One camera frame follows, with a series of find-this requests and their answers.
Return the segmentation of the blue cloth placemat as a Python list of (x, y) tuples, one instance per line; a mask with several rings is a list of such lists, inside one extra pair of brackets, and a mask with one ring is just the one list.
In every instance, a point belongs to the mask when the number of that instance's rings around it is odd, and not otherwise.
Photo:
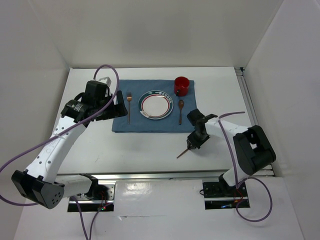
[[(121, 79), (119, 90), (123, 93), (125, 106), (128, 107), (127, 93), (131, 92), (130, 124), (128, 117), (118, 117), (113, 120), (114, 133), (190, 133), (194, 127), (187, 119), (187, 114), (197, 108), (195, 82), (190, 80), (186, 96), (178, 97), (174, 93), (174, 81), (165, 79)], [(163, 91), (173, 99), (173, 110), (169, 116), (160, 120), (144, 117), (138, 109), (140, 97), (148, 91)], [(184, 101), (182, 109), (182, 124), (179, 125), (179, 100)]]

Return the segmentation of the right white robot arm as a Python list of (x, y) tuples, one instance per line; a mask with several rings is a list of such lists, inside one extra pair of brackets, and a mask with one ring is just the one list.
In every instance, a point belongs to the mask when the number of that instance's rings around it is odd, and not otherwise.
[(218, 137), (225, 140), (232, 162), (232, 168), (221, 174), (218, 182), (203, 187), (205, 197), (229, 197), (248, 177), (276, 160), (276, 153), (262, 127), (242, 126), (225, 120), (240, 114), (243, 112), (204, 115), (198, 109), (187, 114), (194, 130), (187, 136), (186, 149), (200, 149), (210, 137)]

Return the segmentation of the copper spoon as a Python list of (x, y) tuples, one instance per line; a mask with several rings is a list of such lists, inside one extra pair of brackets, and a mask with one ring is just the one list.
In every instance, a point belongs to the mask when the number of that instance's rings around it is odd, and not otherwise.
[(182, 110), (184, 107), (184, 101), (182, 99), (180, 99), (178, 101), (178, 107), (179, 107), (179, 121), (178, 124), (181, 125), (182, 124)]

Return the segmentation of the white plate green red rim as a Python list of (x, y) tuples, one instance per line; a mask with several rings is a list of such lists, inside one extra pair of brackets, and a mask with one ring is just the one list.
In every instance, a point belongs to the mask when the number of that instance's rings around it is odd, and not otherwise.
[(148, 91), (138, 101), (139, 112), (150, 120), (161, 120), (168, 117), (173, 108), (173, 98), (161, 90)]

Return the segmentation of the red mug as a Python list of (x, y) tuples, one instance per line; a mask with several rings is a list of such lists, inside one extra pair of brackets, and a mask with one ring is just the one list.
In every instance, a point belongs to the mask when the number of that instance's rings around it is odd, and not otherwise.
[(184, 97), (188, 94), (190, 80), (187, 77), (179, 76), (174, 80), (174, 93), (177, 97)]

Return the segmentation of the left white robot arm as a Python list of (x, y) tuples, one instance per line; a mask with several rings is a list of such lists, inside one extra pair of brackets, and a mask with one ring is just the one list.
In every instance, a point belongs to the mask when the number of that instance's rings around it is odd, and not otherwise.
[(84, 119), (109, 120), (127, 115), (122, 92), (110, 93), (109, 77), (90, 80), (84, 92), (67, 102), (52, 133), (53, 141), (44, 145), (36, 159), (24, 171), (16, 170), (11, 180), (18, 192), (28, 200), (47, 209), (55, 208), (63, 198), (83, 195), (92, 200), (108, 189), (97, 178), (87, 173), (57, 179), (57, 174), (68, 152), (78, 137), (87, 129)]

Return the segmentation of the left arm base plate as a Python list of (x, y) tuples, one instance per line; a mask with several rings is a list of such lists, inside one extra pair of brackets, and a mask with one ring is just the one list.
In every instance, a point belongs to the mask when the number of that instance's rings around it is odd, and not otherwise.
[(80, 209), (84, 213), (93, 212), (113, 212), (116, 182), (115, 181), (99, 181), (99, 185), (103, 185), (104, 189), (98, 190), (93, 198), (88, 198), (84, 194), (77, 194), (75, 199), (80, 205)]

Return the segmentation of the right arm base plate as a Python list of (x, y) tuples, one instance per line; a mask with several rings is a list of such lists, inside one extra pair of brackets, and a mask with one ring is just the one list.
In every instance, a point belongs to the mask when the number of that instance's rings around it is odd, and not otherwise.
[(243, 183), (239, 189), (236, 187), (223, 188), (218, 181), (203, 182), (199, 191), (204, 197), (206, 210), (250, 208), (246, 184)]

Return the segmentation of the copper fork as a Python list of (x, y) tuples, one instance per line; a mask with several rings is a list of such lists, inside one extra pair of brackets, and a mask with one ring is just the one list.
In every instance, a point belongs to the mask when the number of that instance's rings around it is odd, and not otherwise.
[(130, 124), (131, 118), (131, 101), (132, 101), (132, 93), (128, 92), (126, 96), (126, 100), (128, 102), (128, 115), (127, 115), (127, 123)]

